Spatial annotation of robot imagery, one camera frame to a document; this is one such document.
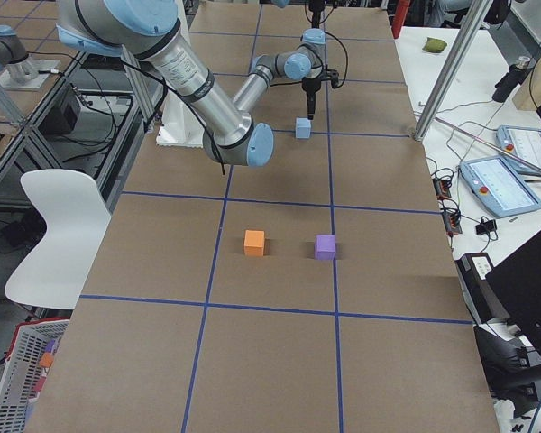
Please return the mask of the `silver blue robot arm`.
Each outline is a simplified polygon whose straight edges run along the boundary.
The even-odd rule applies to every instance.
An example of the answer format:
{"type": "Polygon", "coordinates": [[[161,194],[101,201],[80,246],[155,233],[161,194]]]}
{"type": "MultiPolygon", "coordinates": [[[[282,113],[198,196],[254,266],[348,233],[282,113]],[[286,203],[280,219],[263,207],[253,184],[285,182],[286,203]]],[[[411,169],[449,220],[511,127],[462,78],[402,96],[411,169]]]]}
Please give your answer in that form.
{"type": "MultiPolygon", "coordinates": [[[[279,8],[285,8],[289,5],[289,0],[271,0],[273,5],[279,8]]],[[[311,23],[312,28],[319,28],[323,22],[323,12],[326,9],[326,0],[307,0],[303,2],[307,20],[311,23]]]]}
{"type": "Polygon", "coordinates": [[[165,87],[202,120],[205,152],[221,165],[261,167],[270,160],[273,131],[255,122],[250,111],[274,79],[301,83],[309,118],[323,82],[338,88],[344,81],[327,66],[326,34],[318,17],[295,50],[256,58],[243,86],[229,97],[183,37],[173,1],[60,1],[58,12],[59,38],[67,46],[106,57],[128,50],[149,62],[165,87]]]}

